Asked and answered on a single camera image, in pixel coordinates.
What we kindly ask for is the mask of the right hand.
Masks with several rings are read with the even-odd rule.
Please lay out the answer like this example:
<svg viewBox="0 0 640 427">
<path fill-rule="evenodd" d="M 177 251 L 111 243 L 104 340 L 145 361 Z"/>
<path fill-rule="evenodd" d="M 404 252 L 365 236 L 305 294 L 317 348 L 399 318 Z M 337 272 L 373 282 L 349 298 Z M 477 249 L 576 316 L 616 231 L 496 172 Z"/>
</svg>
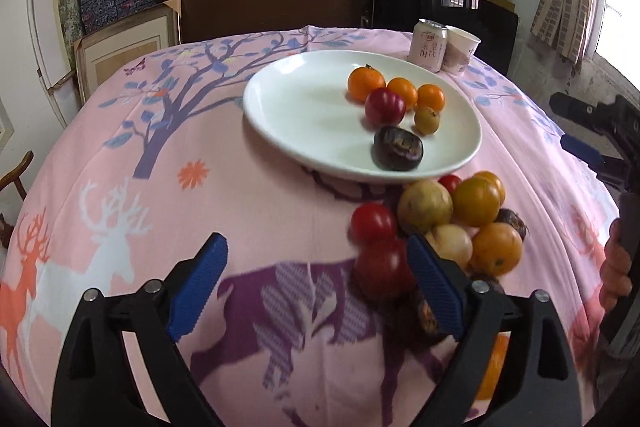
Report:
<svg viewBox="0 0 640 427">
<path fill-rule="evenodd" d="M 604 246 L 605 259 L 601 265 L 600 277 L 600 305 L 605 312 L 610 312 L 620 298 L 628 297 L 632 283 L 628 277 L 631 259 L 626 249 L 620 243 L 620 219 L 612 222 L 610 237 Z"/>
</svg>

